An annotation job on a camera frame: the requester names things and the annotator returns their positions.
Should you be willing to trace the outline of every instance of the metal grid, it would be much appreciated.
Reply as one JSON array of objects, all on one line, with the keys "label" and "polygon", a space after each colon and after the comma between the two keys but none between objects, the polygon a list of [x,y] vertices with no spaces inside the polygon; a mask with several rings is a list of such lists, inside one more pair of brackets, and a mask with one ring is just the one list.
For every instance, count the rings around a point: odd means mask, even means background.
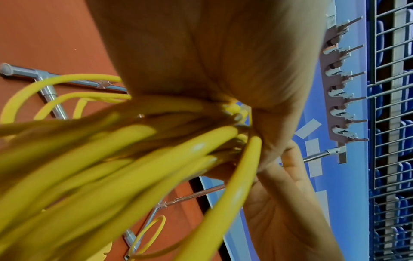
[{"label": "metal grid", "polygon": [[413,3],[367,4],[370,260],[413,260]]}]

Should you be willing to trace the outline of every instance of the skin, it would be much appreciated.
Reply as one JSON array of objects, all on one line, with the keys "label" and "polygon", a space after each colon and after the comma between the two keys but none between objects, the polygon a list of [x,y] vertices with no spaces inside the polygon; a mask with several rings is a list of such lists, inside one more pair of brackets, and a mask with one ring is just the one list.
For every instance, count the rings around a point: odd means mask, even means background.
[{"label": "skin", "polygon": [[[330,0],[86,0],[132,97],[252,107],[263,139],[244,210],[261,260],[344,260],[290,142],[312,85]],[[282,155],[284,168],[275,159]],[[211,176],[226,179],[232,165]]]}]

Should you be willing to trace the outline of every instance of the yellow cord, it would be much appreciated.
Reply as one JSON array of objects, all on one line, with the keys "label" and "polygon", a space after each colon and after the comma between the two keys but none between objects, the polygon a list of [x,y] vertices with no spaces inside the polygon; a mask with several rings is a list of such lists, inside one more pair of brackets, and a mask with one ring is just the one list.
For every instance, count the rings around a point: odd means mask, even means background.
[{"label": "yellow cord", "polygon": [[[17,135],[18,142],[0,151],[0,182],[12,184],[0,194],[0,259],[25,261],[36,256],[37,261],[47,261],[53,256],[58,261],[85,261],[180,182],[236,162],[246,144],[223,196],[187,239],[143,254],[164,226],[165,217],[160,217],[151,223],[161,221],[150,242],[129,253],[139,260],[181,246],[175,260],[209,260],[245,201],[258,166],[261,139],[253,136],[247,141],[248,129],[237,125],[248,111],[236,104],[186,97],[131,99],[125,94],[83,92],[49,102],[33,122],[13,123],[31,95],[44,86],[75,80],[121,81],[102,74],[50,78],[17,92],[1,113],[0,136]],[[56,105],[71,98],[79,98],[73,120],[44,120]],[[82,117],[90,101],[115,105]]]}]

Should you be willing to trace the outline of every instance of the orange floor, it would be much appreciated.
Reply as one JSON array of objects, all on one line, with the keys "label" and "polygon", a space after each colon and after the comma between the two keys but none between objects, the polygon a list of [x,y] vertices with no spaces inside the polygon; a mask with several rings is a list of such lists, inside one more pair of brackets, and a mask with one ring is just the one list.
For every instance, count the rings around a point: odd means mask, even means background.
[{"label": "orange floor", "polygon": [[[55,74],[116,74],[83,0],[16,0],[3,1],[0,8],[0,63],[35,68]],[[0,109],[27,81],[0,77]],[[58,95],[68,92],[98,91],[73,86],[55,86]],[[64,103],[70,116],[77,101]],[[17,121],[31,120],[44,105],[39,96],[32,97],[18,113]],[[88,105],[85,114],[106,106]],[[167,199],[192,193],[189,183],[178,186]],[[170,206],[158,212],[166,216],[166,224],[148,252],[159,250],[184,238],[203,219],[196,200]],[[133,227],[136,233],[144,220]],[[152,235],[150,229],[143,244]],[[121,261],[127,251],[122,238],[113,243],[107,261]],[[174,253],[153,260],[171,260]],[[213,260],[221,260],[218,254]]]}]

